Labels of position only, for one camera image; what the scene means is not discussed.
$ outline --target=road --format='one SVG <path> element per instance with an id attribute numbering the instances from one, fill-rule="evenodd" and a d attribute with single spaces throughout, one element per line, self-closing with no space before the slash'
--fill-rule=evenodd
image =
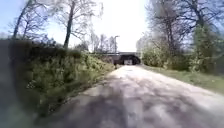
<path id="1" fill-rule="evenodd" d="M 124 66 L 46 121 L 49 128 L 223 128 L 224 97 Z"/>

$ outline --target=tree trunk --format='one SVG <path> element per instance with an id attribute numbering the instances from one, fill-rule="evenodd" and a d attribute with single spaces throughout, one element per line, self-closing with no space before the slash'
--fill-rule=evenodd
<path id="1" fill-rule="evenodd" d="M 67 32 L 66 32 L 66 37 L 65 37 L 65 42 L 64 42 L 64 48 L 65 49 L 68 49 L 68 43 L 69 43 L 69 38 L 70 38 L 70 35 L 71 35 L 71 29 L 72 29 L 74 9 L 75 9 L 75 2 L 72 2 L 71 10 L 70 10 L 70 13 L 69 13 Z"/>
<path id="2" fill-rule="evenodd" d="M 22 17 L 23 15 L 26 13 L 26 9 L 27 7 L 29 7 L 29 5 L 32 3 L 32 0 L 29 0 L 27 2 L 27 4 L 25 5 L 25 7 L 23 8 L 22 12 L 20 13 L 19 17 L 18 17 L 18 20 L 16 22 L 16 26 L 14 28 L 14 31 L 13 31 L 13 36 L 12 36 L 12 39 L 16 39 L 16 36 L 17 36 L 17 33 L 19 31 L 19 25 L 21 23 L 21 20 L 22 20 Z"/>

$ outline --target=roadside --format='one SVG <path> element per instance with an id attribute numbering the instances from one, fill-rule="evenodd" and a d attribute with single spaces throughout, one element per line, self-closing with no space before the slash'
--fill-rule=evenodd
<path id="1" fill-rule="evenodd" d="M 164 74 L 177 80 L 187 82 L 195 86 L 199 86 L 205 89 L 212 90 L 214 92 L 224 94 L 224 76 L 221 75 L 215 76 L 197 72 L 166 70 L 163 68 L 156 68 L 149 66 L 141 66 L 141 67 L 147 70 Z"/>

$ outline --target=concrete bridge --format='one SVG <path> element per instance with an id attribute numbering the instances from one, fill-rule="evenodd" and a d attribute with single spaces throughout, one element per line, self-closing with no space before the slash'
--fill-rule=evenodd
<path id="1" fill-rule="evenodd" d="M 141 63 L 141 54 L 137 52 L 100 53 L 113 64 L 137 65 Z"/>

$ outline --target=white sky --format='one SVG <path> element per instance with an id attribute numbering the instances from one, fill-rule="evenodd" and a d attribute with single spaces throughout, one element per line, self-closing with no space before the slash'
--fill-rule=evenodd
<path id="1" fill-rule="evenodd" d="M 107 37 L 119 35 L 117 38 L 118 50 L 124 52 L 136 51 L 136 42 L 146 31 L 145 2 L 147 0 L 101 0 L 104 12 L 101 19 L 93 21 L 96 34 L 105 34 Z M 49 36 L 57 42 L 63 42 L 65 31 L 58 25 L 51 25 Z M 70 39 L 70 46 L 75 40 Z"/>

